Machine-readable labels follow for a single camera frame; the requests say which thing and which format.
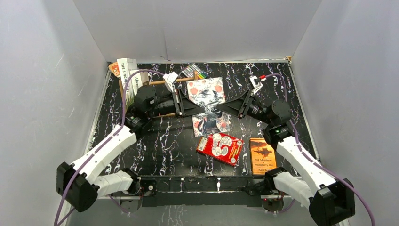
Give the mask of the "floral patterned book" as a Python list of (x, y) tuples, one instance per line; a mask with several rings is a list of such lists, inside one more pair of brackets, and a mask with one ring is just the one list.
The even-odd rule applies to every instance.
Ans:
[(228, 114), (216, 107), (225, 103), (222, 77), (188, 81), (189, 99), (204, 109), (203, 113), (192, 116), (193, 131), (196, 137), (230, 131)]

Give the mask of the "wooden book rack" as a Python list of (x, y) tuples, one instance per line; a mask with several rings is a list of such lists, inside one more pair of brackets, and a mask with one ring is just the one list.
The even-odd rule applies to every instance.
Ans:
[(174, 83), (175, 86), (174, 92), (169, 92), (167, 90), (164, 80), (149, 82), (149, 85), (143, 85), (142, 87), (140, 87), (138, 89), (137, 95), (133, 96), (133, 92), (129, 90), (129, 82), (131, 78), (139, 72), (157, 73), (162, 76), (164, 75), (161, 72), (150, 69), (133, 70), (132, 72), (130, 72), (130, 77), (127, 79), (127, 83), (125, 85), (125, 88), (123, 89), (123, 94), (122, 94), (122, 106), (123, 106), (122, 121), (125, 121), (130, 118), (133, 119), (139, 118), (144, 120), (151, 119), (149, 117), (151, 97), (154, 96), (166, 97), (171, 93), (176, 93), (176, 89), (178, 88), (175, 86), (175, 83), (183, 81), (193, 81), (197, 79), (197, 78), (183, 78), (183, 79), (177, 78)]

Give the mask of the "red book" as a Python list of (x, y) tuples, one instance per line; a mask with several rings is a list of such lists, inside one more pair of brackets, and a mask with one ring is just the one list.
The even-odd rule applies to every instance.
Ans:
[(214, 133), (203, 136), (196, 151), (234, 167), (238, 162), (243, 145), (244, 142), (241, 139), (225, 133)]

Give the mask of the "white palm leaf book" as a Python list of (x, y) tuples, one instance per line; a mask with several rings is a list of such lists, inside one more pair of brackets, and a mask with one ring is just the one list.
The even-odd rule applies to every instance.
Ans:
[(130, 71), (137, 70), (137, 62), (135, 59), (131, 58), (119, 58), (117, 59), (117, 64), (120, 72), (120, 79), (123, 88), (127, 83), (127, 79), (130, 77)]

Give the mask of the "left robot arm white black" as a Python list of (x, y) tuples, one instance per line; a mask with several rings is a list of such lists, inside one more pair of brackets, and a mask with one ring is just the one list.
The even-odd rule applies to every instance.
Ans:
[(155, 187), (155, 181), (142, 180), (129, 169), (105, 176), (100, 174), (120, 153), (143, 137), (152, 119), (168, 114), (189, 117), (204, 111), (181, 89), (160, 96), (154, 86), (140, 87), (126, 115), (105, 139), (73, 163), (63, 162), (58, 166), (56, 191), (78, 212), (86, 211), (99, 197), (112, 193), (135, 196), (150, 192), (149, 187)]

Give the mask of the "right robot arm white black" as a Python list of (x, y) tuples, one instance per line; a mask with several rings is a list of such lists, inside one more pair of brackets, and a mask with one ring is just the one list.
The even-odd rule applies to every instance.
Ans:
[(262, 105), (248, 90), (239, 98), (219, 104), (217, 109), (238, 118), (250, 116), (267, 124), (263, 137), (275, 152), (283, 156), (300, 174), (296, 179), (283, 167), (265, 173), (265, 190), (271, 195), (280, 191), (301, 203), (319, 226), (333, 226), (355, 215), (352, 184), (322, 170), (297, 140), (291, 125), (289, 103), (283, 99)]

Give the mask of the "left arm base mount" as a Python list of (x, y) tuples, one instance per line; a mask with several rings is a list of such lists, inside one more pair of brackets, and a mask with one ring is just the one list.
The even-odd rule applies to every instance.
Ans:
[(156, 194), (156, 187), (157, 182), (155, 180), (144, 179), (133, 182), (131, 187), (125, 191), (127, 196), (111, 194), (109, 198), (121, 209), (122, 213), (130, 216), (141, 208), (145, 196), (153, 197)]

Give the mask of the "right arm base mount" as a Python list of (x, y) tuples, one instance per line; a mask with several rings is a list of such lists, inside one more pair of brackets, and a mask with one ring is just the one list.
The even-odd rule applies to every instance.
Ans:
[(273, 215), (287, 212), (295, 203), (295, 201), (292, 200), (289, 205), (285, 207), (285, 193), (277, 190), (271, 179), (267, 177), (252, 178), (247, 182), (247, 185), (240, 186), (239, 190), (250, 196), (260, 196), (262, 207), (267, 213)]

